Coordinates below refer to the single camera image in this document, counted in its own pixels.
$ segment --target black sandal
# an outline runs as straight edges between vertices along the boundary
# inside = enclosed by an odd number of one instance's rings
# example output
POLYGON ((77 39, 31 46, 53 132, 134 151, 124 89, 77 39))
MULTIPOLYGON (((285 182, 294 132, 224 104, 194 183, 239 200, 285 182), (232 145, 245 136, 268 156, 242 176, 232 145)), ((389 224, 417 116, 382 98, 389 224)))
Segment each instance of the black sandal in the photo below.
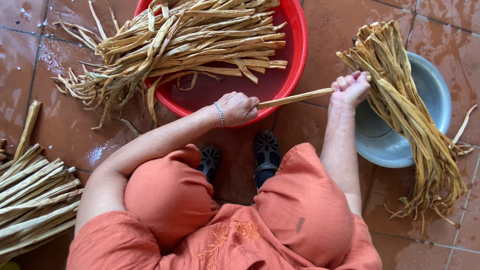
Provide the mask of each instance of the black sandal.
POLYGON ((222 161, 222 151, 217 146, 203 146, 199 150, 202 153, 202 161, 197 171, 203 172, 207 181, 211 183, 222 161))
POLYGON ((268 178, 275 175, 280 166, 278 139, 268 130, 260 131, 255 138, 253 152, 257 164, 254 179, 258 190, 268 178))

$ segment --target woman's right hand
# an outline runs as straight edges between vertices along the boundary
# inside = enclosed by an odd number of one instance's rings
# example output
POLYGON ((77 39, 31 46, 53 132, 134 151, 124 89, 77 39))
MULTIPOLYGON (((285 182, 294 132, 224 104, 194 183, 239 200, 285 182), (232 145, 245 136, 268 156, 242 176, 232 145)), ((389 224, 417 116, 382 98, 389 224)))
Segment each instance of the woman's right hand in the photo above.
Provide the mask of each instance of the woman's right hand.
POLYGON ((356 71, 352 75, 338 77, 332 83, 333 93, 330 97, 332 105, 340 105, 347 110, 355 108, 364 101, 370 93, 370 84, 367 81, 368 72, 356 71))
POLYGON ((243 93, 231 92, 225 94, 217 103, 222 109, 225 126, 232 127, 257 118, 257 105, 260 101, 257 97, 249 98, 243 93))

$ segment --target metal basin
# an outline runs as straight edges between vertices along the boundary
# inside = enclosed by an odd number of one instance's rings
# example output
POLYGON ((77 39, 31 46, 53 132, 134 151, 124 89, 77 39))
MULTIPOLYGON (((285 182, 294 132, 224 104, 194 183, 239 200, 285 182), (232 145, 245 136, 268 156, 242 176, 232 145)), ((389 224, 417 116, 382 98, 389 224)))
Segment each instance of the metal basin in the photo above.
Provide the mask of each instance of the metal basin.
MULTIPOLYGON (((446 133, 452 117, 450 92, 438 70, 420 55, 407 52, 417 91, 435 125, 446 133)), ((414 164, 408 141, 394 131, 369 106, 362 102, 355 116, 357 152, 366 160, 387 168, 403 168, 414 164)))

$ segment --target red basin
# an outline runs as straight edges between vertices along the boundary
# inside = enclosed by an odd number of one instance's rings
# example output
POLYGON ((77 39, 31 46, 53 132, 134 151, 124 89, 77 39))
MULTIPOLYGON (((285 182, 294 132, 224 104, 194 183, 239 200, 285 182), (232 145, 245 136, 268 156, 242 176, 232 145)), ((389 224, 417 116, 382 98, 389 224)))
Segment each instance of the red basin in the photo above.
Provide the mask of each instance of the red basin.
MULTIPOLYGON (((148 8, 151 0, 140 0, 135 10, 135 16, 148 8)), ((265 74, 253 72, 259 80, 255 85, 247 77, 222 76, 218 83, 206 76, 198 76, 195 87, 189 91, 177 90, 175 82, 164 84, 156 89, 155 97, 163 105, 180 117, 184 117, 203 106, 212 104, 222 95, 229 92, 243 92, 247 96, 257 96, 261 102, 289 96, 297 86, 305 68, 308 51, 308 32, 303 9, 298 0, 281 0, 280 6, 273 8, 276 13, 274 25, 287 22, 280 32, 286 33, 286 46, 277 50, 271 60, 287 60, 286 70, 267 69, 265 74)), ((147 78, 145 84, 150 87, 155 78, 147 78)), ((265 119, 278 107, 260 110, 258 117, 246 125, 265 119)))

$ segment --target silver bracelet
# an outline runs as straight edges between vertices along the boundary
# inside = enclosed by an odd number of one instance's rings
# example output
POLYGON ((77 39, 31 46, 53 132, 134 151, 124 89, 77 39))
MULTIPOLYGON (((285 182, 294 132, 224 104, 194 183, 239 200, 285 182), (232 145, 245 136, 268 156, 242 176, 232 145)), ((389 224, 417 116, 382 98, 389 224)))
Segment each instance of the silver bracelet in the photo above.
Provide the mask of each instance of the silver bracelet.
POLYGON ((223 112, 222 108, 220 108, 220 105, 217 102, 214 102, 216 109, 218 110, 218 113, 220 114, 220 120, 222 120, 222 127, 225 127, 225 120, 223 119, 223 112))

